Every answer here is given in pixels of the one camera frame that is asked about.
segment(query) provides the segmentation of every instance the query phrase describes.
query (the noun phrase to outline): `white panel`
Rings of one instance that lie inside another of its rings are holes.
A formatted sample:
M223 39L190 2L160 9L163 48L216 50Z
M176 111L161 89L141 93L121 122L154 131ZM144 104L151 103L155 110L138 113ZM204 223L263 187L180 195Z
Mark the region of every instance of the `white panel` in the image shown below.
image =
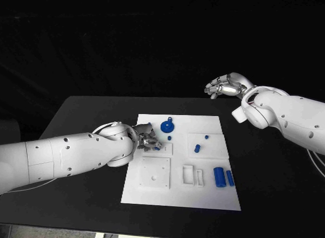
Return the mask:
M140 187L170 189L170 163L170 158L141 158Z
M53 162L29 166L30 183L53 179Z
M26 143L29 166L53 161L53 151L49 139Z
M190 187L194 186L194 173L191 165L183 166L183 185Z
M173 117L176 129L171 133L161 131L161 123ZM140 159L142 150L137 150L128 164L122 191L122 203L160 206L194 207L240 211L236 186L216 186L214 168L232 170L229 159L193 159L188 157L188 133L222 134L219 117L187 115L138 115L137 124L151 123L161 143L173 143L170 156L170 189L140 187ZM204 187L183 186L183 166L193 165L194 171L203 170Z
M200 145L199 153L194 152L197 144ZM190 158L214 158L229 160L224 135L190 133L188 156Z
M160 150L148 150L142 152L142 156L171 156L173 155L173 143L164 143Z
M197 170L196 176L197 176L197 187L204 187L203 170Z

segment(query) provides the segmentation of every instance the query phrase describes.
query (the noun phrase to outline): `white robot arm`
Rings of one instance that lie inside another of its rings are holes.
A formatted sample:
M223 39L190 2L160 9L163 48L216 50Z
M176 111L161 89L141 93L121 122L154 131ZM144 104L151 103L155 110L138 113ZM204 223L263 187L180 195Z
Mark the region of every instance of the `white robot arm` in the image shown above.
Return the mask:
M249 120L260 129L276 127L286 139L325 155L325 103L291 96L278 88L257 87L239 73L216 78L204 91L211 99L220 94L242 99L232 112L239 123Z
M94 131L0 145L0 195L48 179L125 165L135 148L161 149L151 124L112 122Z

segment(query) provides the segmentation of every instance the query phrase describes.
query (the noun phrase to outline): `blue object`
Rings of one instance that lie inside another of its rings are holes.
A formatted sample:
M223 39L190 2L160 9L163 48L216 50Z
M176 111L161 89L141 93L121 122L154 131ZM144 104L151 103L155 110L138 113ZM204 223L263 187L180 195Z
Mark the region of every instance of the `blue object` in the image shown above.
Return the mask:
M170 133L174 130L173 119L168 117L168 120L161 123L161 131Z
M224 169L222 167L214 168L214 178L216 178L216 186L226 187Z
M227 175L229 184L233 187L234 186L234 182L233 182L233 177L232 177L232 171L230 170L226 171L226 175Z
M200 152L200 145L196 145L196 150L194 150L196 153Z

